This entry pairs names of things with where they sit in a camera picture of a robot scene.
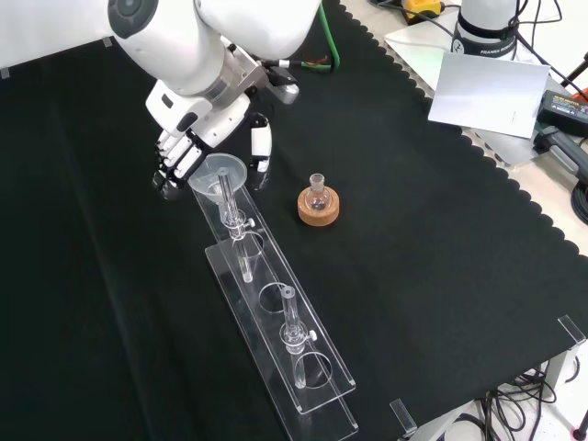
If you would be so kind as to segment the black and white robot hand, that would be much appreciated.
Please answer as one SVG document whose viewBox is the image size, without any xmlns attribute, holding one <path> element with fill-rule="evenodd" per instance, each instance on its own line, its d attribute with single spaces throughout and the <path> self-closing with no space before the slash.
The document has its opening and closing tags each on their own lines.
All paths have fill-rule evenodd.
<svg viewBox="0 0 588 441">
<path fill-rule="evenodd" d="M 251 131 L 249 169 L 263 183 L 270 168 L 273 137 L 269 119 L 251 110 L 260 88 L 250 85 L 226 106 L 203 96 L 180 96 L 157 81 L 146 107 L 162 132 L 155 143 L 157 168 L 152 186 L 166 200 L 176 199 L 207 156 L 247 125 Z"/>
</svg>

